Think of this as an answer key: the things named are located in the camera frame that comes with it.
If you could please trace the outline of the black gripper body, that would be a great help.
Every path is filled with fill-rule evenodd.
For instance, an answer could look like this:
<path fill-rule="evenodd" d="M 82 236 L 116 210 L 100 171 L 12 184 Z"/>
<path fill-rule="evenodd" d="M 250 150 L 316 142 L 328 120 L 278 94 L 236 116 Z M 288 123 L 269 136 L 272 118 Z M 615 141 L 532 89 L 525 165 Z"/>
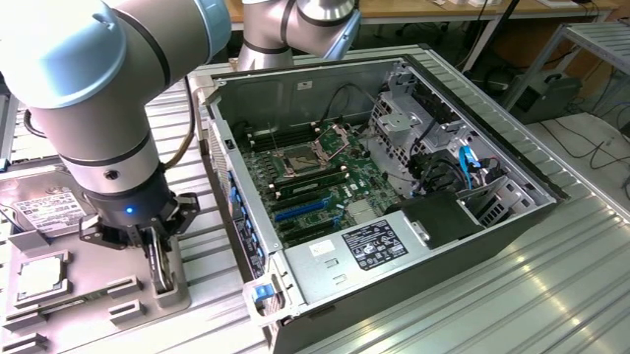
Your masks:
<path fill-rule="evenodd" d="M 153 172 L 137 187 L 113 194 L 84 191 L 102 223 L 110 227 L 144 225 L 152 218 L 166 218 L 173 212 L 173 193 L 162 172 Z"/>

